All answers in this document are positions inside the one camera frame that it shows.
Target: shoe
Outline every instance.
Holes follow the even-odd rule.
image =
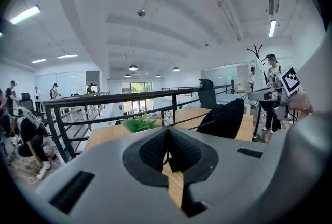
[[[48,170],[49,168],[51,168],[50,162],[49,161],[43,161],[43,168],[42,169]]]

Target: wooden desk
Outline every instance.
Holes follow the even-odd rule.
[[[209,109],[204,109],[204,108],[186,107],[181,110],[175,111],[175,121],[180,122],[201,114],[208,113],[209,111],[210,111]],[[179,123],[176,125],[176,127],[189,129],[192,127],[199,126],[204,117],[205,115],[192,119],[187,122]],[[156,124],[161,125],[161,121],[158,120]],[[241,126],[239,128],[239,131],[235,139],[243,141],[252,141],[253,125],[254,125],[253,116],[244,114]],[[93,129],[84,150],[88,150],[91,147],[99,145],[103,142],[114,140],[117,138],[122,138],[128,135],[130,135],[130,132],[122,124],[111,127]],[[182,193],[183,193],[182,173],[181,172],[172,173],[172,170],[168,163],[163,167],[162,173],[168,176],[169,178],[168,193],[170,197],[178,207],[181,207]]]

